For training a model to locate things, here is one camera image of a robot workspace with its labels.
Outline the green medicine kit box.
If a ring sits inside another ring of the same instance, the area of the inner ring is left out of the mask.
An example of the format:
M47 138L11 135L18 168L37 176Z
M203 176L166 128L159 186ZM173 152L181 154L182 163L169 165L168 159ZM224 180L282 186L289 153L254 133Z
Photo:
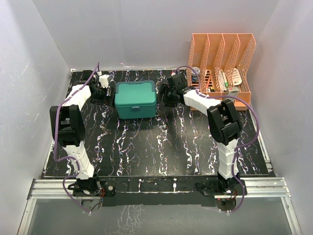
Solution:
M157 112L156 85L152 80L118 82L114 104L121 119L153 118Z

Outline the white grey device box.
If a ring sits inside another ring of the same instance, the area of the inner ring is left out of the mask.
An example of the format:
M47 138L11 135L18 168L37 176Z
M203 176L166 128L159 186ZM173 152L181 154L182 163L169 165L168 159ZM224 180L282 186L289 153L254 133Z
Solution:
M238 87L228 87L226 89L225 95L231 96L231 97L237 97L240 92L240 89Z

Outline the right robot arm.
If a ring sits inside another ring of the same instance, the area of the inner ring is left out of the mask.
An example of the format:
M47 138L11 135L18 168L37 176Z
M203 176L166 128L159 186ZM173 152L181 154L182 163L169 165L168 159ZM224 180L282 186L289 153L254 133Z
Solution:
M235 148L242 130L238 112L230 99L217 100L201 93L193 86L188 86L181 74L167 78L160 85L157 103L166 107L176 107L179 103L195 108L208 118L208 128L217 143L219 166L217 179L208 183L197 183L196 188L202 194L230 194L238 184L238 168Z

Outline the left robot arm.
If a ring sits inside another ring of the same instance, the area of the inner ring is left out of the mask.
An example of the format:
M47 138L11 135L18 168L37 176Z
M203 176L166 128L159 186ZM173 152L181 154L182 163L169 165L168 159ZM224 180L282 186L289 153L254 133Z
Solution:
M74 193L96 196L101 183L85 149L86 130L81 110L90 100L97 105L112 105L114 88L109 88L112 77L101 71L85 71L87 80L74 85L65 100L49 110L54 139L54 161L68 160L74 167L76 182L68 186Z

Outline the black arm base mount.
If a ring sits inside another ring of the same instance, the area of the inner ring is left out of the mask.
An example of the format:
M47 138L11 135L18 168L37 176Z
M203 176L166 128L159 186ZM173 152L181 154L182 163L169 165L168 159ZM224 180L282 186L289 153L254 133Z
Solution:
M202 205L235 207L234 200L246 195L246 184L239 180L236 190L224 194L202 194L197 183L208 183L217 176L157 176L157 177L98 177L101 191L96 196L74 193L77 197L91 197L103 207L124 205Z

